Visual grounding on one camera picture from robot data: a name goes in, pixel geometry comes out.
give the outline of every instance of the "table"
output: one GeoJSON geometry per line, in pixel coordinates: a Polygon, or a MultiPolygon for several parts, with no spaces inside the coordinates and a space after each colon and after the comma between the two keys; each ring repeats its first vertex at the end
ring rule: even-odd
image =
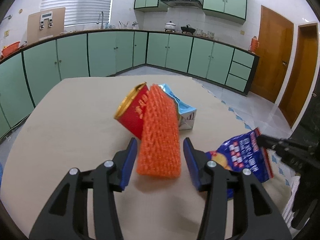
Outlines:
{"type": "MultiPolygon", "coordinates": [[[[148,86],[167,83],[182,101],[197,108],[197,113],[193,129],[180,131],[178,179],[140,176],[135,163],[128,187],[115,193],[122,233],[126,240],[196,239],[205,198],[191,183],[182,141],[190,137],[196,149],[209,151],[248,130],[201,84],[190,77],[170,75],[64,79],[42,99],[13,144],[1,186],[1,200],[26,236],[70,168],[95,169],[126,148],[132,134],[113,119],[113,114],[127,93],[144,81],[148,86]]],[[[290,188],[279,178],[268,181],[265,188],[283,208],[290,188]]],[[[228,208],[226,231],[231,236],[232,201],[228,208]]],[[[94,238],[91,191],[88,227],[94,238]]]]}

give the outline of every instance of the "black range hood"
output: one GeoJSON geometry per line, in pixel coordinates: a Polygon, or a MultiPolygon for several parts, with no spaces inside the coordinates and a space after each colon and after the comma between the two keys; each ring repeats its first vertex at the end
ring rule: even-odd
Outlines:
{"type": "Polygon", "coordinates": [[[198,0],[161,0],[170,7],[197,7],[202,9],[202,4],[198,0]]]}

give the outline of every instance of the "doorway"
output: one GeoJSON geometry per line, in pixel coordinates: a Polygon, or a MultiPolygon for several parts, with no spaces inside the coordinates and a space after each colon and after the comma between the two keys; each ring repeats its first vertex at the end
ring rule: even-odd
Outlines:
{"type": "Polygon", "coordinates": [[[293,41],[293,23],[276,12],[261,6],[260,56],[251,92],[274,103],[287,71],[293,41]]]}
{"type": "Polygon", "coordinates": [[[292,127],[307,99],[318,58],[318,25],[298,28],[298,42],[292,72],[279,108],[292,127]]]}

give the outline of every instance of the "metal bolt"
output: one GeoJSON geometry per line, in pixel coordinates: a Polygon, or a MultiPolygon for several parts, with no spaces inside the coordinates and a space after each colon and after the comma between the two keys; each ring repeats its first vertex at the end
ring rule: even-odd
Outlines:
{"type": "Polygon", "coordinates": [[[208,161],[207,162],[207,165],[210,167],[210,168],[214,168],[215,166],[217,166],[217,163],[215,161],[208,161]]]}
{"type": "Polygon", "coordinates": [[[242,173],[244,174],[244,175],[250,175],[251,174],[251,171],[249,170],[249,169],[247,169],[247,168],[245,168],[245,169],[243,169],[242,170],[242,173]]]}
{"type": "Polygon", "coordinates": [[[70,175],[76,175],[78,173],[78,169],[77,168],[72,168],[70,171],[69,171],[69,174],[70,175]]]}
{"type": "Polygon", "coordinates": [[[109,161],[105,161],[103,165],[104,165],[106,168],[110,168],[110,167],[113,166],[113,164],[114,164],[113,161],[109,160],[109,161]]]}

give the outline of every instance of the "gray floor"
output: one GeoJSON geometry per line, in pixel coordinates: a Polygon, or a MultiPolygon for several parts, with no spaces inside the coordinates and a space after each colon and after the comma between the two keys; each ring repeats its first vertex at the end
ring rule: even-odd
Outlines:
{"type": "MultiPolygon", "coordinates": [[[[144,66],[130,70],[120,76],[156,74],[179,75],[166,70],[144,66]]],[[[197,79],[195,80],[201,83],[206,89],[210,90],[218,99],[223,100],[228,106],[232,107],[252,129],[259,127],[262,133],[278,138],[288,138],[292,134],[292,130],[283,114],[279,108],[270,101],[251,92],[249,92],[247,97],[244,97],[210,83],[197,79]]],[[[17,138],[21,128],[22,126],[17,128],[0,144],[0,163],[3,167],[8,158],[12,144],[17,138]]]]}

